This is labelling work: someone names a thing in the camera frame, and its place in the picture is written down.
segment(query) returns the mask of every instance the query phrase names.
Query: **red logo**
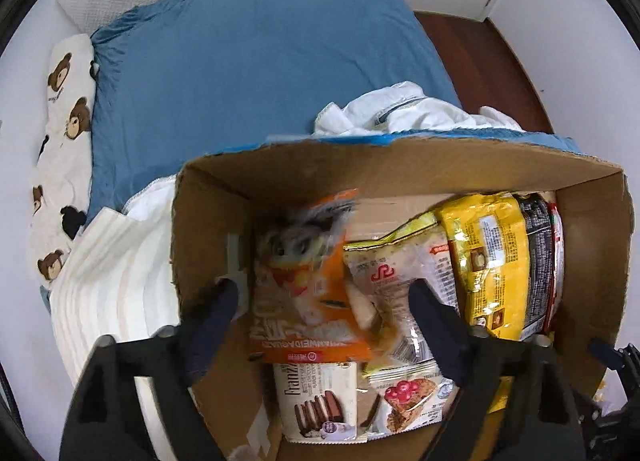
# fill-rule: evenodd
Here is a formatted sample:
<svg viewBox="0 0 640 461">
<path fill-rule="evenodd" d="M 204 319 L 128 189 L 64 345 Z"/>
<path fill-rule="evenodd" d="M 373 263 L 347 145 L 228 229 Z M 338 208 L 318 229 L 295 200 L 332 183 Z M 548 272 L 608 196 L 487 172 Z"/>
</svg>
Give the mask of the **red logo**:
<svg viewBox="0 0 640 461">
<path fill-rule="evenodd" d="M 289 353 L 287 355 L 287 362 L 292 364 L 305 364 L 307 362 L 320 362 L 321 358 L 318 353 L 310 351 L 308 353 Z"/>
<path fill-rule="evenodd" d="M 440 253 L 441 251 L 449 251 L 449 243 L 431 247 L 430 253 L 432 255 L 435 255 L 436 253 Z"/>
<path fill-rule="evenodd" d="M 371 275 L 371 282 L 381 281 L 382 279 L 388 279 L 396 274 L 396 270 L 388 264 L 380 264 L 378 266 L 378 272 Z"/>
</svg>

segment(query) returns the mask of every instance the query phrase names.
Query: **mattress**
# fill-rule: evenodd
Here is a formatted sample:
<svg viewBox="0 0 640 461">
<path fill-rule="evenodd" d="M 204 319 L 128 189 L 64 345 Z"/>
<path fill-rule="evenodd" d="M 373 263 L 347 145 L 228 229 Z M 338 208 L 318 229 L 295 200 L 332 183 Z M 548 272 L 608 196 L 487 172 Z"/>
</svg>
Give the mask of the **mattress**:
<svg viewBox="0 0 640 461">
<path fill-rule="evenodd" d="M 411 81 L 460 105 L 403 0 L 159 0 L 92 42 L 88 219 L 192 158 L 310 134 L 330 102 Z"/>
</svg>

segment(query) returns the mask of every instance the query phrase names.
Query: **snack package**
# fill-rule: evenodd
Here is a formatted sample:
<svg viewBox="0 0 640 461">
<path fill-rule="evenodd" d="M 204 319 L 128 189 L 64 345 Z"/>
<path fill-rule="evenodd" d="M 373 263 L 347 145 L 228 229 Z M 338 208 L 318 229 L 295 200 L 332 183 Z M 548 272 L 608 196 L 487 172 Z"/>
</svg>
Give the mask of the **snack package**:
<svg viewBox="0 0 640 461">
<path fill-rule="evenodd" d="M 371 332 L 374 359 L 367 372 L 431 360 L 409 311 L 409 285 L 427 279 L 440 301 L 458 310 L 447 235 L 435 215 L 426 212 L 380 239 L 345 244 L 344 261 L 381 317 L 377 332 Z"/>
<path fill-rule="evenodd" d="M 369 378 L 358 369 L 358 383 L 356 388 L 356 402 L 358 405 L 358 434 L 366 433 L 373 423 L 382 396 L 369 383 Z"/>
<path fill-rule="evenodd" d="M 554 248 L 548 206 L 537 194 L 514 195 L 529 238 L 529 292 L 520 340 L 543 330 L 554 269 Z"/>
<path fill-rule="evenodd" d="M 552 235 L 554 240 L 554 271 L 551 283 L 551 295 L 549 297 L 548 311 L 544 326 L 545 334 L 549 332 L 551 319 L 555 316 L 562 298 L 562 282 L 564 281 L 564 232 L 562 231 L 562 219 L 555 203 L 549 204 L 551 212 Z"/>
<path fill-rule="evenodd" d="M 284 436 L 294 443 L 354 443 L 357 365 L 274 364 Z"/>
<path fill-rule="evenodd" d="M 441 421 L 443 407 L 455 390 L 435 361 L 380 371 L 370 375 L 369 383 L 381 397 L 367 439 Z"/>
<path fill-rule="evenodd" d="M 354 198 L 348 190 L 323 199 L 258 240 L 250 345 L 265 362 L 369 359 L 342 265 Z"/>
<path fill-rule="evenodd" d="M 466 321 L 518 340 L 529 287 L 529 240 L 518 202 L 508 193 L 473 194 L 438 213 L 466 292 Z"/>
</svg>

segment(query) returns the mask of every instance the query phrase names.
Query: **brown bear print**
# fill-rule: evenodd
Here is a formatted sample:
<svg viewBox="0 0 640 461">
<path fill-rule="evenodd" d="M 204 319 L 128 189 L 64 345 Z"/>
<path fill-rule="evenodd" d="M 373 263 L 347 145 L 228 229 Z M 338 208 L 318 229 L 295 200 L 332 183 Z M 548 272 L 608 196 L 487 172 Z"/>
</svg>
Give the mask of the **brown bear print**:
<svg viewBox="0 0 640 461">
<path fill-rule="evenodd" d="M 91 132 L 89 117 L 89 107 L 86 106 L 86 98 L 83 96 L 76 102 L 76 106 L 71 109 L 69 121 L 66 123 L 66 137 L 76 139 L 83 132 Z"/>
<path fill-rule="evenodd" d="M 42 206 L 42 185 L 33 187 L 33 214 Z"/>
<path fill-rule="evenodd" d="M 66 76 L 69 74 L 69 68 L 71 67 L 71 53 L 67 53 L 62 60 L 58 63 L 53 72 L 49 75 L 47 84 L 55 92 L 60 91 L 62 84 L 65 82 Z"/>
<path fill-rule="evenodd" d="M 44 259 L 38 261 L 38 270 L 48 281 L 53 281 L 62 269 L 62 250 L 49 253 Z"/>
</svg>

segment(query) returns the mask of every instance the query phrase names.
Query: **yellow snack bag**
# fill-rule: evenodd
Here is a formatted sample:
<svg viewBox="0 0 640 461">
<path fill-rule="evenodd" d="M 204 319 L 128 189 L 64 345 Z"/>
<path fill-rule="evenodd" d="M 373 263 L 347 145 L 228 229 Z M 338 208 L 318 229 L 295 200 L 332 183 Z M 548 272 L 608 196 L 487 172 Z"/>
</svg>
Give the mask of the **yellow snack bag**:
<svg viewBox="0 0 640 461">
<path fill-rule="evenodd" d="M 445 203 L 438 215 L 465 292 L 465 319 L 498 338 L 518 340 L 529 288 L 529 241 L 509 193 L 473 194 Z"/>
</svg>

